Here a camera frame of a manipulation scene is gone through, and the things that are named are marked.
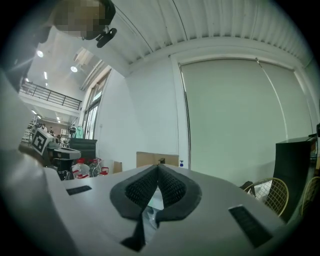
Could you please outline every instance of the corrugated ceiling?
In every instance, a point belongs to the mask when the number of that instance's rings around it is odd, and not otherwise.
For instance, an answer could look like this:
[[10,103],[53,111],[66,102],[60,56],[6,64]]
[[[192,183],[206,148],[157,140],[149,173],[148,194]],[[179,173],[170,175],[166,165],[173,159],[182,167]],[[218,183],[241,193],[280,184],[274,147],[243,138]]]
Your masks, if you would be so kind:
[[112,0],[117,35],[108,43],[130,65],[167,46],[200,38],[263,42],[308,63],[311,53],[294,23],[267,0]]

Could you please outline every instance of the balcony railing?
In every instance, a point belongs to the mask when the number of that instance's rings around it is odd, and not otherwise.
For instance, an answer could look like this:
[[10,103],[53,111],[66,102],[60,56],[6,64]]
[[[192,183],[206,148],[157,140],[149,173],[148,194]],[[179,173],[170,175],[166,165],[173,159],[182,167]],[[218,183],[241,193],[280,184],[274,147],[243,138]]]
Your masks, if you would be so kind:
[[48,102],[56,103],[74,110],[79,110],[81,100],[71,98],[59,92],[49,90],[32,82],[24,82],[20,88],[20,93],[24,93]]

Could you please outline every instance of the black mesh grille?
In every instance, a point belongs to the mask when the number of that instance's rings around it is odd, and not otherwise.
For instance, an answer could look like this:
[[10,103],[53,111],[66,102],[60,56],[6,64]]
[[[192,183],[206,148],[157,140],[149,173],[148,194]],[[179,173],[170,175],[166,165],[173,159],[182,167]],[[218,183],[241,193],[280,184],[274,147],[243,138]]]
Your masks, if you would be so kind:
[[158,186],[162,193],[163,206],[167,208],[184,197],[187,187],[182,181],[166,171],[161,170],[158,175]]
[[230,208],[229,212],[255,248],[272,238],[269,232],[243,206]]
[[140,179],[128,185],[125,195],[135,204],[144,209],[152,198],[157,188],[158,176],[150,171]]

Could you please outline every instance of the wicker chair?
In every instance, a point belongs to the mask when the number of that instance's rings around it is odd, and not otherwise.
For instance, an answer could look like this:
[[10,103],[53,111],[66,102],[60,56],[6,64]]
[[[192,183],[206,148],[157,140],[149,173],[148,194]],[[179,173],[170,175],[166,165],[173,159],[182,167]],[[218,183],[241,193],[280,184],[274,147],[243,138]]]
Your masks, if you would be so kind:
[[319,191],[319,188],[320,188],[320,177],[313,177],[306,185],[303,201],[302,201],[302,208],[301,208],[302,216],[307,212],[308,207],[314,201],[315,196]]
[[266,178],[251,184],[245,192],[268,206],[278,216],[287,207],[289,191],[287,185],[279,178]]

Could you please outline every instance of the roller blind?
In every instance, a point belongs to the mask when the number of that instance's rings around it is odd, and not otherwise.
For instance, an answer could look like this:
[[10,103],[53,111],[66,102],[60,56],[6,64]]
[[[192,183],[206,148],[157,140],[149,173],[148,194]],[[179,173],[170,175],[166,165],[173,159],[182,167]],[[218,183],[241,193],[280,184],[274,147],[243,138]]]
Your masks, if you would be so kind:
[[272,177],[286,139],[276,94],[255,61],[181,66],[190,119],[191,169],[236,185]]
[[306,137],[312,134],[307,98],[294,72],[268,63],[260,64],[279,96],[285,116],[288,138]]

